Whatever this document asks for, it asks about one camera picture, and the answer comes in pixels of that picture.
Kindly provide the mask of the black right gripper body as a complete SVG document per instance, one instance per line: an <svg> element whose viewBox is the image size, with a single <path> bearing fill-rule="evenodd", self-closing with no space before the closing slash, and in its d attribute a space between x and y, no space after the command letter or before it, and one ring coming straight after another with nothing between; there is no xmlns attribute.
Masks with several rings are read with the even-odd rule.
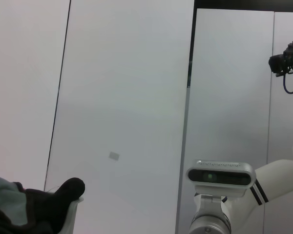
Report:
<svg viewBox="0 0 293 234"><path fill-rule="evenodd" d="M269 66L276 77L293 74L293 42L288 44L282 54L271 56Z"/></svg>

